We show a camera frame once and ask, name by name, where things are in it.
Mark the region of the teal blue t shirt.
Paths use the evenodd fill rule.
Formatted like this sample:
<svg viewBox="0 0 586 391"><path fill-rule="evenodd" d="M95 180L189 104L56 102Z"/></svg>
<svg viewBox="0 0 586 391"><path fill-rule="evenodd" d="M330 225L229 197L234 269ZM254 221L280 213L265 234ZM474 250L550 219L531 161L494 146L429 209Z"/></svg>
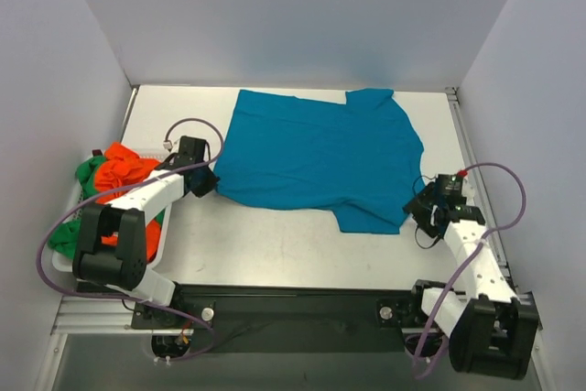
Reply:
<svg viewBox="0 0 586 391"><path fill-rule="evenodd" d="M424 146L390 89L344 103L241 90L214 171L248 207L322 210L341 232L398 234Z"/></svg>

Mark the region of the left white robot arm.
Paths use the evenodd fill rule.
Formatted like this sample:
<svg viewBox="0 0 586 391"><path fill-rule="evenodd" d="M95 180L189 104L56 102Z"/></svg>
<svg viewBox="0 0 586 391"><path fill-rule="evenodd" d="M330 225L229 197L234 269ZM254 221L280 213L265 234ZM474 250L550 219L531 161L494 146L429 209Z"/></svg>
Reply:
<svg viewBox="0 0 586 391"><path fill-rule="evenodd" d="M154 304L152 316L167 329L179 326L185 306L174 299L176 284L148 265L147 226L191 193L198 198L214 190L219 179L205 159L207 141L190 136L179 150L157 165L148 179L107 203L92 202L81 211L81 229L72 262L79 280Z"/></svg>

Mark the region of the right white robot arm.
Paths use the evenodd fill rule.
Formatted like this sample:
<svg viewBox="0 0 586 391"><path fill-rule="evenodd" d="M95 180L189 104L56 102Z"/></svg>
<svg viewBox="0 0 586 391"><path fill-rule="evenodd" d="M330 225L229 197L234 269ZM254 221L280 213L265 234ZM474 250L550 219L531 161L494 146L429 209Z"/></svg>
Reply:
<svg viewBox="0 0 586 391"><path fill-rule="evenodd" d="M439 174L404 207L433 242L444 242L457 267L445 284L419 281L406 302L410 321L424 325L411 336L413 364L425 377L446 353L458 373L512 380L526 376L539 316L514 291L489 245L495 230L472 205L467 173Z"/></svg>

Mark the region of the orange t shirt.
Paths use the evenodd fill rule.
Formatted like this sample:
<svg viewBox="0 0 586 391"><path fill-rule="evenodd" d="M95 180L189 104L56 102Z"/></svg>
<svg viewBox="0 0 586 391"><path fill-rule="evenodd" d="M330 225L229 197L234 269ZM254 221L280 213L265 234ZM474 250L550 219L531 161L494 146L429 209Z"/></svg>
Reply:
<svg viewBox="0 0 586 391"><path fill-rule="evenodd" d="M103 156L106 157L106 161L98 168L94 178L97 194L146 180L159 164L156 159L141 158L136 152L118 142L112 143ZM146 226L148 263L157 255L164 217L165 211L162 211Z"/></svg>

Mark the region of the green t shirt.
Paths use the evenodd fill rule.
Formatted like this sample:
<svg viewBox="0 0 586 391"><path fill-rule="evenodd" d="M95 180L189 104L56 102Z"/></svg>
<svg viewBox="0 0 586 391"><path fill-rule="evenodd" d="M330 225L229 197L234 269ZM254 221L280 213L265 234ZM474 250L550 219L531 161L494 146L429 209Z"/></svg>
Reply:
<svg viewBox="0 0 586 391"><path fill-rule="evenodd" d="M81 187L81 199L84 201L98 193L94 178L98 168L106 161L103 155L91 157L82 162L75 171L75 177ZM50 249L73 259L78 242L81 219L76 218L59 225L48 240Z"/></svg>

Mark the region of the white plastic laundry basket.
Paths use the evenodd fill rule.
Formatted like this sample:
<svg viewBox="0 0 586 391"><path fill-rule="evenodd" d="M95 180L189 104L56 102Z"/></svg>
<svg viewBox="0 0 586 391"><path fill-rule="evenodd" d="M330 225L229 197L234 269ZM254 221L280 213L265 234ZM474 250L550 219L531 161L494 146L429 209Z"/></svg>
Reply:
<svg viewBox="0 0 586 391"><path fill-rule="evenodd" d="M93 155L77 167L75 177L81 187L81 200L85 201L104 191L146 180L161 162L161 155L143 155L119 142L113 142L104 152ZM102 196L97 202L112 201L126 192L118 191ZM81 212L77 215L77 218L62 223L48 241L49 248L67 258L69 262L72 262L74 257L81 227ZM160 212L146 226L148 263L155 260L159 245L162 243L164 219L165 211Z"/></svg>

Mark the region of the right side aluminium rail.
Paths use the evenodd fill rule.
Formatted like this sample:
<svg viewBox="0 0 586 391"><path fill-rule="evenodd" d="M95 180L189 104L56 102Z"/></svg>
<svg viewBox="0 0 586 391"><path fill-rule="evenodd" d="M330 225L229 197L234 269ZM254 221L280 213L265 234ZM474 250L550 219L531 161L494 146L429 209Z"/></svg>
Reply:
<svg viewBox="0 0 586 391"><path fill-rule="evenodd" d="M526 211L526 190L520 178L510 168L493 162L477 163L461 120L460 105L455 88L446 90L452 105L459 133L459 142L466 150L467 166L464 175L464 196L467 202L481 211L481 223L459 221L450 223L443 237L445 249L452 255L455 269L446 281L434 302L435 315L429 315L444 334L450 338L464 323L481 318L488 313L488 328L496 322L507 320L515 323L529 322L541 326L537 305L531 293L517 292L513 281L502 272L501 264L506 263L503 251L495 253L491 243L502 243L500 233L517 225ZM507 224L498 225L491 209L483 181L481 168L498 168L507 173L516 183L521 196L520 208L515 218Z"/></svg>

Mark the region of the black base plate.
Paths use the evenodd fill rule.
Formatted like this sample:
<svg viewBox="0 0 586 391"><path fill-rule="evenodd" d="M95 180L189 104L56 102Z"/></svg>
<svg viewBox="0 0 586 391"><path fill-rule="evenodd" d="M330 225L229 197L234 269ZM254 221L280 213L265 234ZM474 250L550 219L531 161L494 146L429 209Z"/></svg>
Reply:
<svg viewBox="0 0 586 391"><path fill-rule="evenodd" d="M158 350L213 353L391 353L422 332L413 290L186 285L173 308L197 323L143 304L131 327L152 331Z"/></svg>

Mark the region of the aluminium frame rail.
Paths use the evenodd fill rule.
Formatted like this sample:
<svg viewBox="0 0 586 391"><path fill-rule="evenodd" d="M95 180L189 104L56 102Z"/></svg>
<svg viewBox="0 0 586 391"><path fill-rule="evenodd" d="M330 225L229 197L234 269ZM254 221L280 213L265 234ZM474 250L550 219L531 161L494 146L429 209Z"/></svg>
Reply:
<svg viewBox="0 0 586 391"><path fill-rule="evenodd" d="M119 300L63 297L52 326L52 334L151 334L134 329L133 313Z"/></svg>

